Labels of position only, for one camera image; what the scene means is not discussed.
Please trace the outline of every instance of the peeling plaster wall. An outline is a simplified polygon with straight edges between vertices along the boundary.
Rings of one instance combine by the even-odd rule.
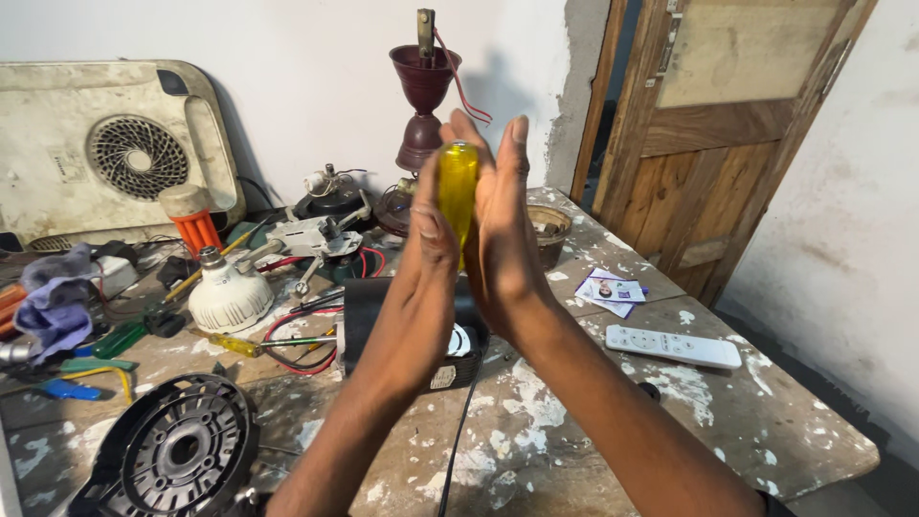
[[[507,121],[530,117],[530,186],[545,184],[547,174],[553,185],[564,185],[565,176],[571,182],[603,37],[608,0],[566,3],[424,4],[437,11],[441,36],[462,56],[467,99],[494,116],[491,127],[480,128],[495,150]],[[379,193],[407,176],[394,160],[413,111],[388,52],[416,41],[419,6],[12,2],[0,17],[0,61],[187,61],[214,82],[241,174],[266,184],[276,206],[296,202],[302,178],[329,162],[369,169],[357,181]],[[451,86],[436,115],[444,121],[459,106]],[[244,188],[253,208],[264,206]]]
[[[919,4],[878,4],[718,308],[827,374],[919,467]]]

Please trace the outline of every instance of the wooden door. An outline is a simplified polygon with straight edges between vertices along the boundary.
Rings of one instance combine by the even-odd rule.
[[[713,304],[876,1],[644,0],[592,215]],[[614,0],[586,140],[623,11]]]

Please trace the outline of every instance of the circular vent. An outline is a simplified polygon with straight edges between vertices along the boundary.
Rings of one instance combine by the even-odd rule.
[[[156,196],[188,178],[188,159],[175,138],[152,121],[117,117],[89,137],[96,171],[116,189],[139,200]]]

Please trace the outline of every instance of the purple cloth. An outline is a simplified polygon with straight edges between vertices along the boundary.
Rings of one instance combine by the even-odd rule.
[[[62,257],[40,258],[23,271],[28,296],[13,324],[39,342],[29,351],[32,364],[42,364],[58,350],[70,350],[93,330],[86,311],[88,280],[97,277],[89,265],[89,245],[79,243]]]

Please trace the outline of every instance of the workbench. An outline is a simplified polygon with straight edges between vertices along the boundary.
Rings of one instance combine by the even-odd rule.
[[[606,327],[614,324],[728,339],[737,345],[743,366],[734,371],[604,350],[632,380],[657,385],[664,408],[750,486],[790,500],[865,474],[878,464],[878,450],[870,440],[560,192],[532,189],[528,202],[557,208],[573,219],[559,264],[547,275],[553,292],[597,346],[602,346]],[[386,256],[381,276],[392,275],[403,241],[379,230],[370,232],[368,240]],[[154,270],[157,260],[179,249],[163,244],[141,267]],[[650,289],[648,302],[623,321],[574,299],[575,287],[593,267],[639,280]],[[295,305],[286,292],[300,274],[292,267],[267,274],[278,298],[268,316],[240,337],[259,341],[268,325]],[[314,281],[318,293],[325,286],[322,279]],[[143,306],[144,299],[164,293],[151,273],[124,293],[131,300],[120,306]],[[322,334],[334,320],[335,315],[304,318],[294,334]],[[565,343],[556,346],[564,353]],[[140,363],[133,374],[137,396],[178,374],[209,372],[220,362],[258,405],[261,443],[294,451],[310,444],[347,382],[337,368],[301,377],[268,357],[248,359],[186,331],[171,339],[148,336],[119,359]],[[106,401],[51,400],[31,393],[0,400],[25,515],[47,515],[85,481],[99,441],[125,407],[119,380],[107,377],[84,379],[114,394]],[[16,385],[0,379],[0,390]],[[466,389],[456,389],[418,397],[368,471],[352,515],[404,517],[436,511],[466,396]],[[295,461],[290,454],[260,450],[253,486],[276,487]],[[450,515],[638,515],[571,415],[497,337],[491,338],[485,355],[453,476]]]

